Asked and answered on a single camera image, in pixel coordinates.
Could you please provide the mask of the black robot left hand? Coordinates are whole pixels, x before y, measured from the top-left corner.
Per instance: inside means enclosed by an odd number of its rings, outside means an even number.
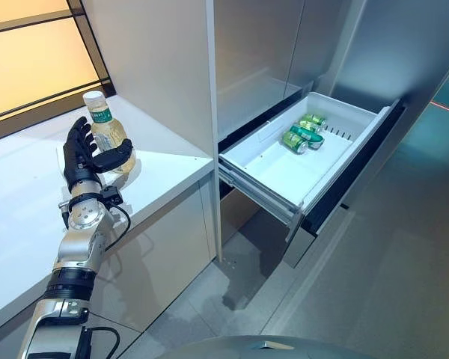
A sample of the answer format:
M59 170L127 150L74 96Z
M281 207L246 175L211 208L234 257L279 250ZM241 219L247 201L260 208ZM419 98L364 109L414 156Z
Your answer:
M97 174L114 170L127 162L132 155L133 146L131 140L125 138L118 147L93 156L97 149L91 125L86 117L81 116L72 125L63 146L64 178L69 191L82 180L100 184Z

